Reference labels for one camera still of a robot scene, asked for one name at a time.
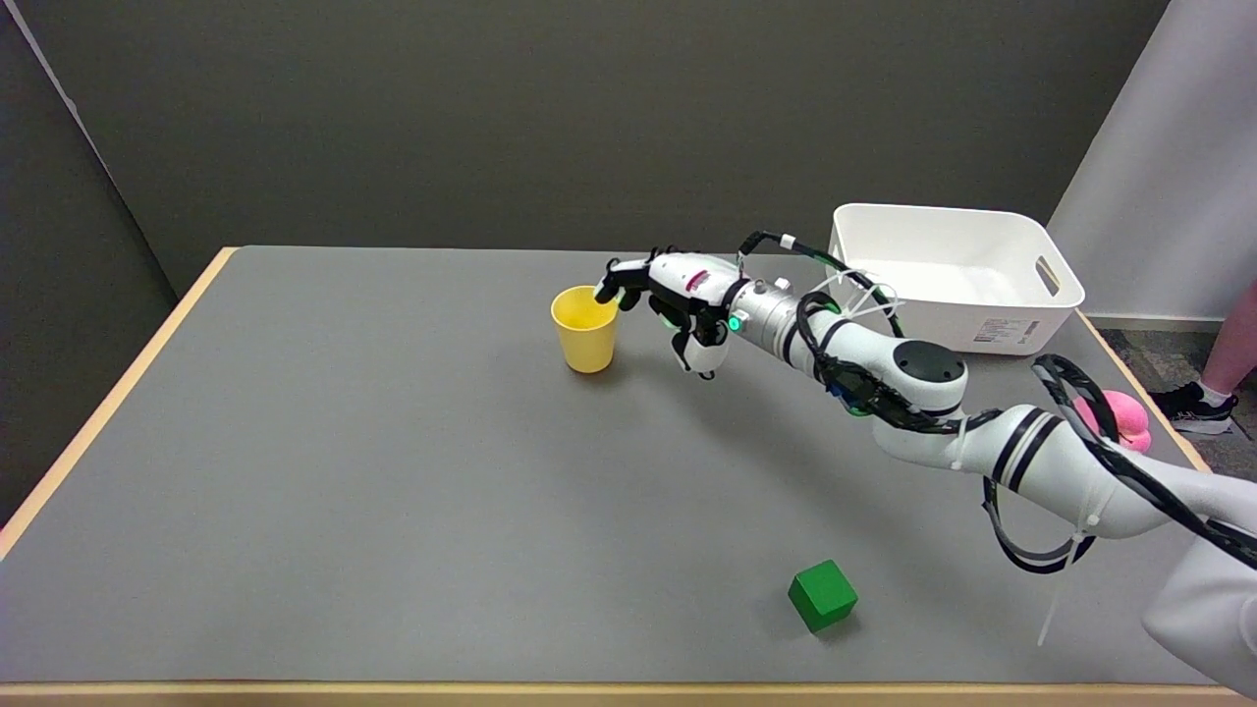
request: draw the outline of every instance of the white plastic bin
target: white plastic bin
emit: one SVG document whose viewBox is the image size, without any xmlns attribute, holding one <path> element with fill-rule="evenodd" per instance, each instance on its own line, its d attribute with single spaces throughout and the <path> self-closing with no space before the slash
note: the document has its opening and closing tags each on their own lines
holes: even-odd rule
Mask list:
<svg viewBox="0 0 1257 707">
<path fill-rule="evenodd" d="M 830 249 L 895 289 L 906 336 L 954 351 L 1036 353 L 1085 298 L 1047 230 L 1019 214 L 846 204 Z M 841 303 L 851 287 L 831 294 Z M 889 331 L 880 320 L 860 322 Z"/>
</svg>

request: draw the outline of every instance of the yellow cup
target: yellow cup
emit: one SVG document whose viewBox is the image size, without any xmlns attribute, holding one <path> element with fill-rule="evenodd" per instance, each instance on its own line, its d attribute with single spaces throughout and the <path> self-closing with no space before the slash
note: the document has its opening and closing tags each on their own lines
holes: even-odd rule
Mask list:
<svg viewBox="0 0 1257 707">
<path fill-rule="evenodd" d="M 596 374 L 611 365 L 616 350 L 616 302 L 593 301 L 593 286 L 582 284 L 558 293 L 551 318 L 558 330 L 563 360 L 573 371 Z"/>
</svg>

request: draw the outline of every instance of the black sneaker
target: black sneaker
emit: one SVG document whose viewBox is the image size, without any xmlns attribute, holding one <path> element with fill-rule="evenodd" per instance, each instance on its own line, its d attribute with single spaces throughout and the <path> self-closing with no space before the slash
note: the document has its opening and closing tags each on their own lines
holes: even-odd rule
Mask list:
<svg viewBox="0 0 1257 707">
<path fill-rule="evenodd" d="M 1204 401 L 1200 385 L 1189 382 L 1169 392 L 1153 392 L 1153 403 L 1165 413 L 1170 426 L 1179 431 L 1197 434 L 1222 434 L 1231 428 L 1231 411 L 1239 403 L 1232 395 L 1222 405 L 1214 408 Z"/>
</svg>

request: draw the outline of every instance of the carpet floor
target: carpet floor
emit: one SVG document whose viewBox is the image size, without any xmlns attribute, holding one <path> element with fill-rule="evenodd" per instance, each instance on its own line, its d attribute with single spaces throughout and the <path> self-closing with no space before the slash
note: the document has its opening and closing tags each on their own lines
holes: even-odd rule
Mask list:
<svg viewBox="0 0 1257 707">
<path fill-rule="evenodd" d="M 1209 357 L 1213 335 L 1163 331 L 1100 332 L 1148 390 L 1169 390 L 1195 380 Z M 1209 467 L 1221 474 L 1257 482 L 1257 375 L 1237 391 L 1239 406 L 1231 429 L 1219 435 L 1184 434 Z"/>
</svg>

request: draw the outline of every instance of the pink object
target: pink object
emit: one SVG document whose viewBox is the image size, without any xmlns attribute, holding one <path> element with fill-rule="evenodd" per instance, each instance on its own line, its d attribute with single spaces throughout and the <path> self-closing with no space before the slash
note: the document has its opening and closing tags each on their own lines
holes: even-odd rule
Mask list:
<svg viewBox="0 0 1257 707">
<path fill-rule="evenodd" d="M 1117 420 L 1119 444 L 1140 454 L 1148 452 L 1148 448 L 1153 445 L 1153 433 L 1148 431 L 1148 410 L 1139 404 L 1139 400 L 1119 390 L 1105 390 L 1104 398 L 1109 401 L 1112 416 Z M 1079 398 L 1073 401 L 1073 406 L 1079 409 L 1079 416 L 1082 418 L 1087 429 L 1100 431 L 1095 413 L 1091 411 L 1086 400 Z"/>
</svg>

